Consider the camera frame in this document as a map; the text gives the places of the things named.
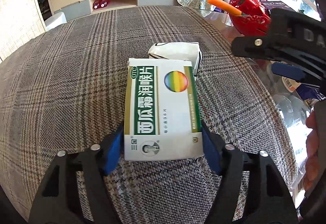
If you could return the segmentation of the person's right hand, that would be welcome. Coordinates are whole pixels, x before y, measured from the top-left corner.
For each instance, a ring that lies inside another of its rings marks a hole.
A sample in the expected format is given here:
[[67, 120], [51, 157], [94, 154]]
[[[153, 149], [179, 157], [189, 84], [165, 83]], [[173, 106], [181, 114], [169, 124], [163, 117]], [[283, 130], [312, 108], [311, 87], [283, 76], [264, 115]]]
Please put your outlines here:
[[313, 182], [317, 178], [320, 168], [317, 155], [319, 149], [319, 136], [317, 132], [316, 114], [314, 110], [307, 118], [306, 126], [312, 129], [306, 140], [306, 151], [308, 159], [305, 165], [306, 174], [303, 178], [304, 189], [305, 191], [308, 191], [312, 188]]

